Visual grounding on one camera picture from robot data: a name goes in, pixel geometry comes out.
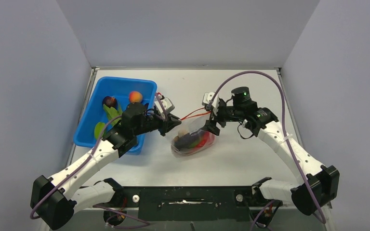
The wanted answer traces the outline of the clear zip top bag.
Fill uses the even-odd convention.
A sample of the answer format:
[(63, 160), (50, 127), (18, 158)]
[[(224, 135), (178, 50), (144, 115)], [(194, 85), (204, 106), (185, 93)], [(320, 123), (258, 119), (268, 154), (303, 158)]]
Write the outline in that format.
[(168, 133), (167, 140), (171, 144), (171, 152), (175, 157), (196, 154), (213, 146), (215, 136), (202, 129), (210, 112), (196, 109), (181, 118), (181, 124)]

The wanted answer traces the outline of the fake purple eggplant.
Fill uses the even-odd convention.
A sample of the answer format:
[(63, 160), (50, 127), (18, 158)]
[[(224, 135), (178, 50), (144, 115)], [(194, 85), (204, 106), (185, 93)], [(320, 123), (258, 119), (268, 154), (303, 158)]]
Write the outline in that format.
[(173, 146), (177, 150), (191, 149), (196, 142), (200, 141), (201, 136), (198, 134), (186, 134), (178, 139), (174, 140)]

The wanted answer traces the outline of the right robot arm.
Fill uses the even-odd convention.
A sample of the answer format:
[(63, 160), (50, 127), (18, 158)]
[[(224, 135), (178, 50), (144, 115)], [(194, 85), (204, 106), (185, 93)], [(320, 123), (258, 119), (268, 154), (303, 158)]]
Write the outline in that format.
[(250, 98), (248, 87), (231, 91), (232, 106), (217, 98), (215, 92), (206, 92), (202, 105), (211, 113), (203, 130), (216, 136), (228, 122), (237, 122), (266, 143), (284, 162), (296, 178), (286, 182), (266, 177), (253, 185), (252, 200), (265, 205), (269, 200), (292, 203), (304, 215), (314, 214), (335, 199), (340, 173), (335, 166), (327, 167), (310, 155), (290, 134), (283, 132), (282, 123), (268, 108), (258, 107)]

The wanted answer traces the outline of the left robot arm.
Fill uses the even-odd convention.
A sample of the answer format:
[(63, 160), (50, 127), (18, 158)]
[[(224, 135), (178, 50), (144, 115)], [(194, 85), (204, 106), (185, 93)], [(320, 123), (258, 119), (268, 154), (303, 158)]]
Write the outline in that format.
[(157, 130), (165, 136), (181, 124), (172, 114), (174, 109), (169, 98), (157, 100), (151, 109), (130, 103), (122, 115), (112, 119), (117, 123), (109, 131), (101, 131), (90, 151), (52, 176), (41, 175), (34, 180), (30, 218), (42, 219), (52, 230), (64, 226), (78, 209), (86, 208), (73, 196), (87, 180), (136, 146), (139, 135)]

